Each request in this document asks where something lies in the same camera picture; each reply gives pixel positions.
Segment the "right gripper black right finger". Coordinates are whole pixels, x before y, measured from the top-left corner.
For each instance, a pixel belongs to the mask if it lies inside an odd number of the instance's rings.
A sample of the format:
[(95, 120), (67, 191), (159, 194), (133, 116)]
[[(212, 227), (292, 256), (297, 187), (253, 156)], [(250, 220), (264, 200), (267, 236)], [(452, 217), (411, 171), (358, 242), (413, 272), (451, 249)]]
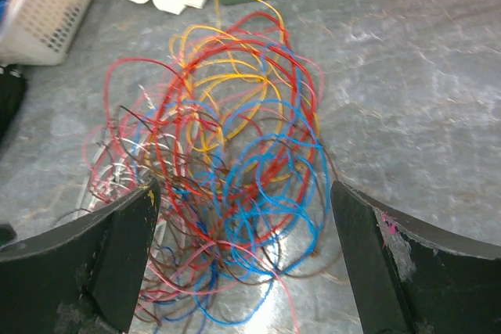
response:
[(500, 248), (335, 181), (333, 217), (365, 333), (498, 333)]

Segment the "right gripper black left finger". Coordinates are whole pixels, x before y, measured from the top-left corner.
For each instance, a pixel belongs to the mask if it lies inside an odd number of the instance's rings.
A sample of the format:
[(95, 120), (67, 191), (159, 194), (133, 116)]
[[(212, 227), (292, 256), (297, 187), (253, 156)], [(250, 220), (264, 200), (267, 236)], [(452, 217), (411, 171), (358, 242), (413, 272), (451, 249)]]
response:
[(129, 331), (160, 206), (156, 179), (19, 240), (1, 225), (3, 333)]

